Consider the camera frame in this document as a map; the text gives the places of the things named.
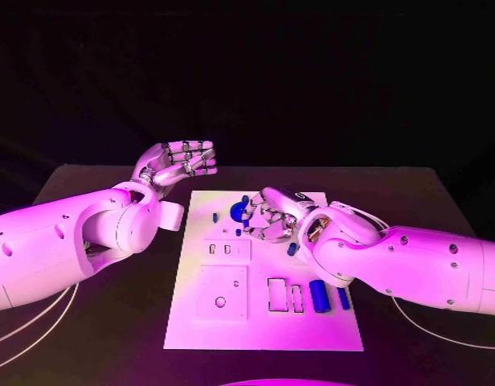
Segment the white board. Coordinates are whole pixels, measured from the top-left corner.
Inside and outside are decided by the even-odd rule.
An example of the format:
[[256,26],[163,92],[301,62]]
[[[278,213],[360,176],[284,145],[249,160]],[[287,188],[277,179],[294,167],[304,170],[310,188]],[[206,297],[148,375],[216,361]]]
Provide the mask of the white board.
[[[362,351],[353,305],[343,310],[337,289],[330,285],[331,311],[314,312],[308,282],[318,277],[287,255],[290,242],[269,244],[245,234],[235,236],[242,224],[232,220],[229,208],[243,195],[254,194],[192,192],[164,348]],[[324,193],[304,194],[318,205],[327,205]],[[251,226],[268,226],[258,212]],[[284,296],[281,291],[269,291],[272,278],[285,279],[287,311],[269,310],[271,296],[277,302]]]

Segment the black curtain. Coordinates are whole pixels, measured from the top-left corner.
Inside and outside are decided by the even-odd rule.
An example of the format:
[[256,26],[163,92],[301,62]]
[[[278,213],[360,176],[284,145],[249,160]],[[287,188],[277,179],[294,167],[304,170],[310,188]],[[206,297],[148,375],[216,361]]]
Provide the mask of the black curtain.
[[495,11],[0,7],[0,212],[63,163],[429,166],[495,237]]

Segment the table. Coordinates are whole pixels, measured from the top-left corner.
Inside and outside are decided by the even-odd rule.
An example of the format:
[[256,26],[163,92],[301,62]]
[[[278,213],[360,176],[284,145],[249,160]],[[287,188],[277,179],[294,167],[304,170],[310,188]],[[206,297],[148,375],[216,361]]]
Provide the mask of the table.
[[[36,203],[114,186],[131,166],[60,166]],[[220,167],[215,176],[181,181],[168,201],[187,207],[192,190],[254,191],[282,186],[324,191],[389,225],[454,232],[473,230],[428,168]],[[261,378],[333,380],[347,384],[495,384],[495,351],[448,343],[419,331],[392,300],[360,281],[350,285],[365,352],[163,350],[184,222],[160,230],[147,250],[82,282],[73,306],[43,342],[4,368],[0,384],[217,385]],[[47,306],[52,298],[0,311],[0,336]],[[401,301],[429,330],[495,345],[495,317],[435,310]],[[8,341],[5,360],[43,334],[62,306]]]

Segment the white robotic hand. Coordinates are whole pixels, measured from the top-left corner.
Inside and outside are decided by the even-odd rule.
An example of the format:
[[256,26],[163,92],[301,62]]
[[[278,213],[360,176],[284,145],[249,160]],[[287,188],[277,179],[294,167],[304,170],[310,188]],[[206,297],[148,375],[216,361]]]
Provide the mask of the white robotic hand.
[[[340,202],[301,207],[294,197],[267,187],[251,200],[245,218],[265,201],[264,210],[280,212],[281,228],[271,223],[265,229],[243,231],[262,240],[284,242],[298,228],[295,256],[321,280],[346,287],[356,277],[382,294],[424,306],[495,315],[493,242],[427,229],[389,228]],[[288,211],[297,220],[292,223],[282,220]]]
[[212,142],[154,145],[131,181],[0,216],[0,310],[34,302],[141,252],[183,207],[160,201],[184,178],[212,175]]

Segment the robotic arm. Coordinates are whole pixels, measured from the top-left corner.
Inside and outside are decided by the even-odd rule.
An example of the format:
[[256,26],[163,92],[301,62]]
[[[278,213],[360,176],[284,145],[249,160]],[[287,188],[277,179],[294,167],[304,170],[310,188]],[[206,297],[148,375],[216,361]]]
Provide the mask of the robotic arm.
[[154,145],[131,180],[0,216],[0,310],[34,302],[144,251],[158,228],[180,228],[173,185],[212,175],[212,142]]
[[271,187],[252,197],[243,220],[258,205],[269,226],[243,232],[280,243],[297,230],[297,257],[329,284],[346,287],[357,277],[380,293],[424,306],[495,315],[495,242],[389,228],[349,205],[318,207],[301,193]]

